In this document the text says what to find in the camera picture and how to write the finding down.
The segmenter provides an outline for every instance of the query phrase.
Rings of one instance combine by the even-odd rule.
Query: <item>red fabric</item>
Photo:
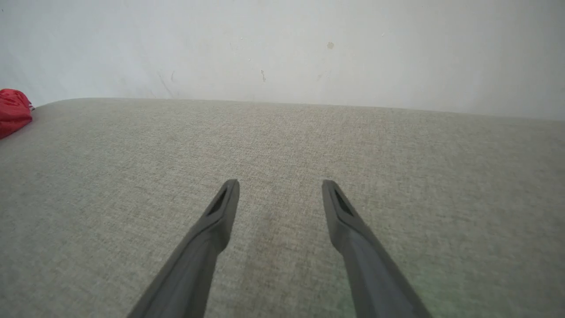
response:
[[[31,103],[15,89],[0,91],[0,139],[32,121]]]

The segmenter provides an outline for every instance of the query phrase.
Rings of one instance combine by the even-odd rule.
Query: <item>beige upholstery fabric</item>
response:
[[[435,317],[565,316],[565,124],[387,108],[82,99],[0,140],[0,316],[124,317],[241,183],[207,317],[351,317],[335,180]]]

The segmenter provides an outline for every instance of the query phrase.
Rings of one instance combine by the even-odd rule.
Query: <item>red cloth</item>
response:
[[[0,139],[17,131],[32,121],[29,99],[15,89],[0,91]]]

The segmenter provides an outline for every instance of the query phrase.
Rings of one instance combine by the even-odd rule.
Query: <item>white wall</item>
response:
[[[565,119],[562,0],[1,0],[0,8],[0,87],[36,105],[158,97]]]

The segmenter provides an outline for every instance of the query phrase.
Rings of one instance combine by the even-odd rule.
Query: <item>fabric texture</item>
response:
[[[15,89],[0,90],[0,139],[32,121],[32,104]]]
[[[81,99],[0,141],[0,316],[124,317],[222,183],[206,317],[353,317],[333,179],[434,317],[565,316],[565,123]]]

